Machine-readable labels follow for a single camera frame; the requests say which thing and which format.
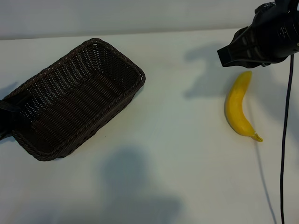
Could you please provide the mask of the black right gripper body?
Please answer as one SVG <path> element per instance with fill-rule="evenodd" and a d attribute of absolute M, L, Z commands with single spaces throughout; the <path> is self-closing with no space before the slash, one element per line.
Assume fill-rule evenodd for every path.
<path fill-rule="evenodd" d="M 253 58 L 250 61 L 254 66 L 280 63 L 289 56 L 289 24 L 280 22 L 258 28 L 242 28 L 235 33 L 233 43 L 252 45 Z"/>

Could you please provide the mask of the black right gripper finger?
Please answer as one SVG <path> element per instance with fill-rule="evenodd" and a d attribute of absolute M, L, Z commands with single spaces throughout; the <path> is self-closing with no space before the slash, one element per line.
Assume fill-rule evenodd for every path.
<path fill-rule="evenodd" d="M 223 67 L 233 67 L 233 66 L 254 67 L 254 63 L 245 57 L 236 59 L 236 58 L 221 56 L 220 61 Z"/>
<path fill-rule="evenodd" d="M 249 60 L 253 58 L 250 43 L 231 43 L 217 51 L 220 59 L 223 60 Z"/>

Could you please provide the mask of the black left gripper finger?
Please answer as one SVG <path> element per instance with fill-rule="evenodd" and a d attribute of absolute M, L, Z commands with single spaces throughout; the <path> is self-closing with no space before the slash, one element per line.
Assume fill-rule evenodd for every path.
<path fill-rule="evenodd" d="M 0 109 L 9 112 L 19 112 L 21 109 L 20 107 L 13 105 L 11 103 L 5 102 L 3 100 L 0 101 Z"/>
<path fill-rule="evenodd" d="M 12 136 L 14 128 L 15 112 L 1 111 L 0 112 L 0 140 Z"/>

